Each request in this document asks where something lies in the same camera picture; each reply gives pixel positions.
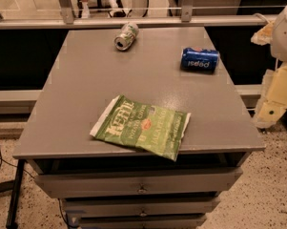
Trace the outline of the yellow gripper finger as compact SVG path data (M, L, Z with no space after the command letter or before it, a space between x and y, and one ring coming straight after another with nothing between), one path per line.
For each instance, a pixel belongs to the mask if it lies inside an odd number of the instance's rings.
M277 70L267 70L262 79L261 97L253 121L260 129L275 125L287 111L287 63Z
M270 23L265 25L262 29L254 33L254 35L251 38L251 42L260 46L270 44L272 40L273 27L274 22L271 21Z

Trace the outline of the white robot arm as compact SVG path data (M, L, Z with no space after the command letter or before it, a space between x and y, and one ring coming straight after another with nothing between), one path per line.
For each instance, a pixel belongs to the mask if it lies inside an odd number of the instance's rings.
M255 32L251 41L260 46L269 44L277 64L263 76L261 97L253 117L258 128L266 129L275 125L287 111L287 6L275 21Z

